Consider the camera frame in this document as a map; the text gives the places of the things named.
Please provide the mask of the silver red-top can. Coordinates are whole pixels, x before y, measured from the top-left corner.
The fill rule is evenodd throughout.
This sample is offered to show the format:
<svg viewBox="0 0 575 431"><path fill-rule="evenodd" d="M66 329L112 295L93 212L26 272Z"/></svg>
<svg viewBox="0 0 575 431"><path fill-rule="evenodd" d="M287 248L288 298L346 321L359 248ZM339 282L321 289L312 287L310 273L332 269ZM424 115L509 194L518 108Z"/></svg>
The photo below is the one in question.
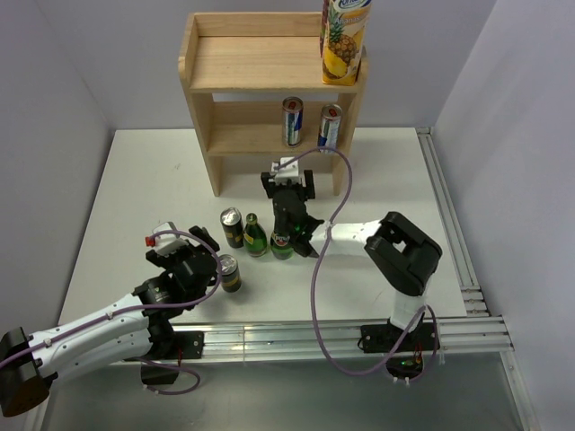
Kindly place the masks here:
<svg viewBox="0 0 575 431"><path fill-rule="evenodd" d="M282 137L288 147L298 146L301 142L304 104L297 97L288 97L282 102Z"/></svg>
<svg viewBox="0 0 575 431"><path fill-rule="evenodd" d="M317 146L321 152L328 153L328 148L336 148L342 119L341 107L327 104L322 107Z"/></svg>

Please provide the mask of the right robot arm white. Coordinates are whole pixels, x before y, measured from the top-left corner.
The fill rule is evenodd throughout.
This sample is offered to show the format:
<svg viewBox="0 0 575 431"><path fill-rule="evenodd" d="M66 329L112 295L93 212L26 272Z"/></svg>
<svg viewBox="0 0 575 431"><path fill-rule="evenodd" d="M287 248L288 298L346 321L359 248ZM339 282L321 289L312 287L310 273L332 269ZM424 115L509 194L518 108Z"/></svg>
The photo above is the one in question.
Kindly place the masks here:
<svg viewBox="0 0 575 431"><path fill-rule="evenodd" d="M389 339L409 349L420 338L419 321L411 321L425 304L427 284L443 255L441 247L399 212L365 223L333 224L308 214L315 197L314 175L264 172L261 183L272 201L279 246L304 258L329 254L370 258L395 290Z"/></svg>

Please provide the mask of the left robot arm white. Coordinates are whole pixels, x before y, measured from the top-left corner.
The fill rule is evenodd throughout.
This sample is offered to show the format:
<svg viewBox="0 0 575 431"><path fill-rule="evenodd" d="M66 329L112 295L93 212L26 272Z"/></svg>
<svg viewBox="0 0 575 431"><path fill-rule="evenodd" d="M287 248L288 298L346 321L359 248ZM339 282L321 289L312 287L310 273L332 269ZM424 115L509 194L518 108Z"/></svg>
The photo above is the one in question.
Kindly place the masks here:
<svg viewBox="0 0 575 431"><path fill-rule="evenodd" d="M169 356L171 320L208 299L221 280L220 247L198 226L157 227L146 260L162 270L119 300L49 330L18 327L1 337L1 411L16 417L39 406L57 383L127 359Z"/></svg>

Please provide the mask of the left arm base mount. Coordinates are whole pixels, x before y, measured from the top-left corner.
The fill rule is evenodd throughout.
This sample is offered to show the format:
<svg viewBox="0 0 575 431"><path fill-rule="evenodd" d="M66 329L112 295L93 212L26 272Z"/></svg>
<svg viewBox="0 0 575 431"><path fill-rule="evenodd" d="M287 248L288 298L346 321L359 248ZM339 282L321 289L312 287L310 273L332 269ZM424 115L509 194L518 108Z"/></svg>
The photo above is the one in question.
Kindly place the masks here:
<svg viewBox="0 0 575 431"><path fill-rule="evenodd" d="M151 353L144 356L144 359L156 363L167 362L170 365L180 366L184 360L201 359L204 340L205 333L200 330L176 331L173 334L172 341L168 342L164 347L154 347ZM181 375L183 375L181 371L171 371L146 363L142 363L140 368L142 383L154 387L169 387Z"/></svg>

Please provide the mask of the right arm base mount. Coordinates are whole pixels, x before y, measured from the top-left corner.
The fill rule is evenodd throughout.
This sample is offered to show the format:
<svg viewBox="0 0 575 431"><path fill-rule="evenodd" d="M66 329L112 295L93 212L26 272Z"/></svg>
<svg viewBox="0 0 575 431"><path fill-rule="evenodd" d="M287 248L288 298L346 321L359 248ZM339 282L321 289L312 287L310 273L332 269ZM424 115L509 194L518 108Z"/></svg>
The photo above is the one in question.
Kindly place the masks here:
<svg viewBox="0 0 575 431"><path fill-rule="evenodd" d="M366 354L387 354L394 347L402 331L391 323L368 324L360 327L358 348ZM420 321L415 330L408 332L394 355L386 362L385 370L395 382L409 385L426 370L424 353L430 352L435 359L440 350L438 326Z"/></svg>

